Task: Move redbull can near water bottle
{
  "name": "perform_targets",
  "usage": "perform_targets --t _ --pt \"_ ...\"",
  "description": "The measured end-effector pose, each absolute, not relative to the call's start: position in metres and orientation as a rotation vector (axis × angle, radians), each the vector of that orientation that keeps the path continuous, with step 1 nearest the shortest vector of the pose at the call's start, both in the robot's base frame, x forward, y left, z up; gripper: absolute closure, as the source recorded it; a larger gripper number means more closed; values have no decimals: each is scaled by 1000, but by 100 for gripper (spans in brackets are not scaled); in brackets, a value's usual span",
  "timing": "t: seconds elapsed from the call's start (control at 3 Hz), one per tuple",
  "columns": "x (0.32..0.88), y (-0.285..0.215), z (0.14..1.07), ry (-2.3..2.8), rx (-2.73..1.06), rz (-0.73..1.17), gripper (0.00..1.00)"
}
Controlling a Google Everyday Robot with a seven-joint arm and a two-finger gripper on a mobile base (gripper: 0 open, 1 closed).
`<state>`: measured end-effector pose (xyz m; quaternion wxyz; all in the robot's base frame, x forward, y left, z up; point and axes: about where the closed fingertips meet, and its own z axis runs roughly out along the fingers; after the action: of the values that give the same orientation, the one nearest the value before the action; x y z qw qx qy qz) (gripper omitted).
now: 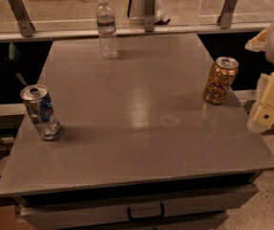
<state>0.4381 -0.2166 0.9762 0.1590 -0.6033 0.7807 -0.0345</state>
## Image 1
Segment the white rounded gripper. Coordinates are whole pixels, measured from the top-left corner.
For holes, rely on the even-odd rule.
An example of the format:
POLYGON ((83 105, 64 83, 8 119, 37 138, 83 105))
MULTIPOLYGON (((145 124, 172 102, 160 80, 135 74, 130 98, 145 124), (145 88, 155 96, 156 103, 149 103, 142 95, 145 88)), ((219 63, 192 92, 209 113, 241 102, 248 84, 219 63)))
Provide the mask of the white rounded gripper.
MULTIPOLYGON (((274 63, 274 21, 250 39, 244 48, 251 52, 264 52, 266 59, 274 63)), ((274 72, 261 74, 256 89, 256 100, 250 110, 247 128, 263 133, 274 125, 274 72)))

